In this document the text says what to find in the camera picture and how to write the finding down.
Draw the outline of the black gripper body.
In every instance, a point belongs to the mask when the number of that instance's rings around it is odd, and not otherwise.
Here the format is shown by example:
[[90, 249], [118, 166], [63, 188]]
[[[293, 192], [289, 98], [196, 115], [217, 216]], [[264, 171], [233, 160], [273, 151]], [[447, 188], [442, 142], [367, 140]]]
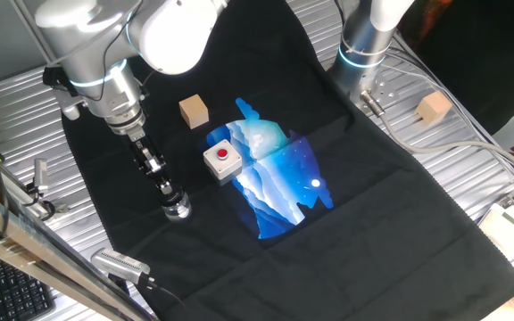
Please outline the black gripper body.
[[143, 136], [130, 145], [135, 163], [151, 179], [166, 179], [166, 162], [149, 136]]

